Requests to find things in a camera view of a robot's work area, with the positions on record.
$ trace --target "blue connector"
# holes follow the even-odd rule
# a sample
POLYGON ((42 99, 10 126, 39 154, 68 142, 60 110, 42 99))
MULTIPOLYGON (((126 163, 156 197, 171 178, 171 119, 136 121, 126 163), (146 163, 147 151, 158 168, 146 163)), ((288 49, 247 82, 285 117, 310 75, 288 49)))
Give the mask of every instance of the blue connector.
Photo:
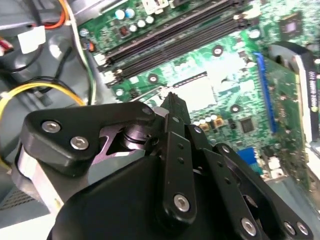
POLYGON ((266 112, 269 120, 269 125, 271 132, 275 134, 277 132, 277 124, 275 120, 274 111, 272 109, 269 89, 268 89, 268 80, 266 77, 266 65, 264 61, 264 56, 260 52, 253 52, 256 56, 257 66, 259 70, 261 85, 262 85, 262 92, 264 96, 264 103, 266 107, 266 112))

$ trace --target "silver screw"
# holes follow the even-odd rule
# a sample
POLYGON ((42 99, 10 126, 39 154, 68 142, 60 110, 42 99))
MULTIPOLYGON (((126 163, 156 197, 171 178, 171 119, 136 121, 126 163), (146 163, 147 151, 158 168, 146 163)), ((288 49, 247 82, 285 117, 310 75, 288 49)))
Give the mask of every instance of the silver screw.
POLYGON ((299 230, 304 234, 304 235, 308 235, 308 229, 301 223, 301 222, 297 222, 296 225, 298 226, 299 230))
POLYGON ((288 222, 285 221, 284 226, 288 230, 289 233, 291 233, 292 235, 296 235, 295 229, 288 222))
POLYGON ((177 194, 173 198, 174 205, 181 211, 181 212, 188 212, 190 209, 190 204, 188 199, 181 194, 177 194))
POLYGON ((197 127, 197 126, 194 127, 194 130, 195 130, 198 134, 202 133, 201 129, 200 129, 199 127, 197 127))
POLYGON ((145 114, 148 114, 148 115, 151 115, 152 112, 153 112, 149 107, 144 107, 144 108, 142 108, 142 111, 143 111, 145 114))
POLYGON ((86 150, 89 147, 89 142, 83 136, 75 136, 70 141, 71 146, 76 150, 86 150))
POLYGON ((82 28, 80 31, 79 31, 79 35, 83 38, 85 38, 86 36, 89 35, 89 30, 86 29, 86 28, 82 28))
POLYGON ((172 119, 173 119, 175 122, 179 123, 179 119, 176 118, 175 116, 173 116, 172 119))
POLYGON ((51 134, 55 134, 61 130, 59 123, 55 121, 45 121, 41 126, 45 132, 51 134))
POLYGON ((222 146, 222 149, 223 149, 226 153, 230 153, 229 148, 227 148, 226 146, 222 146))
POLYGON ((254 237, 257 234, 257 230, 253 223, 248 218, 242 218, 241 219, 242 227, 244 230, 252 237, 254 237))

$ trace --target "orange wire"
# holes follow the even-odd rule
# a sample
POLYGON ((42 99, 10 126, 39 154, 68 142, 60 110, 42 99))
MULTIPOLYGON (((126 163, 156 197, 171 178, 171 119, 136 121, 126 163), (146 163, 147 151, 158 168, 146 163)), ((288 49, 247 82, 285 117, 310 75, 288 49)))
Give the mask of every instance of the orange wire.
POLYGON ((65 14, 65 20, 66 21, 69 21, 69 14, 68 14, 68 10, 67 10, 67 6, 66 6, 66 3, 65 3, 66 0, 59 0, 62 8, 63 8, 63 11, 64 11, 64 14, 65 14))
POLYGON ((45 29, 56 29, 56 28, 59 28, 60 26, 62 26, 64 24, 65 20, 66 20, 66 14, 63 11, 61 13, 61 16, 60 16, 60 19, 59 19, 58 22, 54 23, 53 25, 44 25, 44 28, 45 29))
POLYGON ((60 15, 60 19, 58 22, 52 24, 52 25, 49 25, 49 24, 45 24, 44 25, 44 28, 45 29, 56 29, 56 28, 59 28, 61 27, 65 21, 68 21, 69 20, 69 14, 68 14, 68 10, 67 10, 67 7, 66 7, 66 4, 64 2, 64 0, 58 0, 61 4, 61 7, 63 9, 63 11, 61 12, 61 15, 60 15))

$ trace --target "ram slot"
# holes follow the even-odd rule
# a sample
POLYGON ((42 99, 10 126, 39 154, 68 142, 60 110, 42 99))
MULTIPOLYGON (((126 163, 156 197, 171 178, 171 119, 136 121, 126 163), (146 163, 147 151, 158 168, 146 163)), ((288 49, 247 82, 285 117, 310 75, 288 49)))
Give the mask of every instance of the ram slot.
POLYGON ((212 4, 208 3, 208 7, 202 9, 200 11, 196 11, 194 14, 186 17, 183 20, 173 19, 168 22, 164 28, 161 26, 161 30, 147 35, 142 39, 138 39, 136 43, 130 45, 123 45, 116 52, 108 55, 107 62, 109 65, 119 63, 125 59, 128 59, 134 55, 145 52, 150 48, 154 48, 157 45, 160 45, 174 36, 180 35, 184 31, 196 27, 206 22, 217 18, 221 14, 226 11, 230 11, 232 9, 237 9, 242 7, 247 1, 241 1, 241 4, 238 3, 237 0, 221 0, 218 3, 212 4))
POLYGON ((151 54, 125 64, 121 67, 122 78, 128 79, 134 77, 238 30, 239 24, 232 17, 223 19, 210 27, 202 29, 188 37, 177 40, 173 44, 165 46, 161 50, 157 50, 151 54))

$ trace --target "motherboard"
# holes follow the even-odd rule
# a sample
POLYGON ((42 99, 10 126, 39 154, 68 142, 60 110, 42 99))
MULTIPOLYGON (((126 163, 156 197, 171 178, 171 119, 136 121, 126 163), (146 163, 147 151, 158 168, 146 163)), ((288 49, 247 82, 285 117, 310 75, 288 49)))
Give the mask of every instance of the motherboard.
POLYGON ((319 11, 316 0, 122 0, 79 32, 118 102, 155 107, 174 92, 212 145, 310 190, 319 11))

